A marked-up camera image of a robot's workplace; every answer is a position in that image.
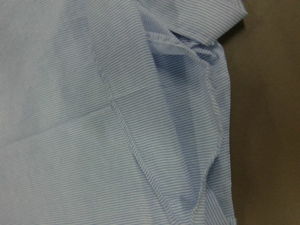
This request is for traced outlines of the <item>blue striped button shirt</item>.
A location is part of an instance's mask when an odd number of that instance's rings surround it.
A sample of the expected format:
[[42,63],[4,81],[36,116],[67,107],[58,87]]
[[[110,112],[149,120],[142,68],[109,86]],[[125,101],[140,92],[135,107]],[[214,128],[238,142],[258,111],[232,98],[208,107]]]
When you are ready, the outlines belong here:
[[3,0],[3,225],[234,225],[240,0]]

